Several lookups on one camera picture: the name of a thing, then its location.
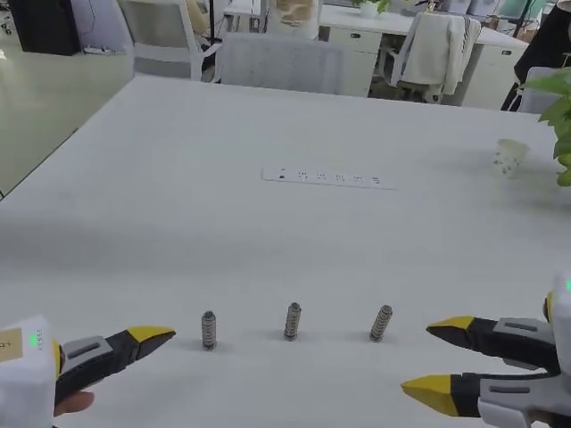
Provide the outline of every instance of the drawer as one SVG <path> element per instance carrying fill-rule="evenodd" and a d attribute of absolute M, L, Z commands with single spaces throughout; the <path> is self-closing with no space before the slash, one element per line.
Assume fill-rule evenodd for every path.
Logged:
<path fill-rule="evenodd" d="M 329 32 L 329 43 L 356 52 L 376 54 L 381 45 L 381 33 L 332 27 Z"/>

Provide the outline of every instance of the power strip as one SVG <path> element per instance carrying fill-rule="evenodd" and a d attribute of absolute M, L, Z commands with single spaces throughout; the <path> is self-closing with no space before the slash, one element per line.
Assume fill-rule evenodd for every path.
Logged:
<path fill-rule="evenodd" d="M 326 172 L 309 172 L 304 169 L 263 169 L 261 179 L 284 183 L 303 183 L 306 185 L 337 185 L 341 187 L 358 187 L 362 189 L 396 190 L 379 176 L 362 174 L 343 174 Z"/>

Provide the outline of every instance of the white cabinet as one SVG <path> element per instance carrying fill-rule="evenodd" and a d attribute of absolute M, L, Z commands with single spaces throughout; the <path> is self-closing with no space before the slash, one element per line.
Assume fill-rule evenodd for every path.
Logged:
<path fill-rule="evenodd" d="M 463 82 L 449 102 L 462 107 L 499 110 L 516 83 L 514 66 L 524 47 L 476 45 Z"/>
<path fill-rule="evenodd" d="M 367 96 L 375 71 L 381 33 L 331 28 L 329 43 L 345 50 L 342 95 Z"/>
<path fill-rule="evenodd" d="M 349 51 L 343 67 L 343 95 L 367 96 L 375 70 L 375 53 Z"/>

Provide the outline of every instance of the floor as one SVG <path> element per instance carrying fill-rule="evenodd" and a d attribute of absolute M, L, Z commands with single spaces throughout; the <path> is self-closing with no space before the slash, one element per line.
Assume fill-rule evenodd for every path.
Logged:
<path fill-rule="evenodd" d="M 24 53 L 0 35 L 0 192 L 9 193 L 128 81 L 124 56 Z"/>

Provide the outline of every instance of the paper cup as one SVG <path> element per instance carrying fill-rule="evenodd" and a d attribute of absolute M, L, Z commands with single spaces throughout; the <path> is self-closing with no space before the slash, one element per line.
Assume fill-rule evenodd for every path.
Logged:
<path fill-rule="evenodd" d="M 493 169 L 496 175 L 505 178 L 512 177 L 517 167 L 524 161 L 529 150 L 527 144 L 516 140 L 498 140 L 498 148 L 493 159 Z"/>

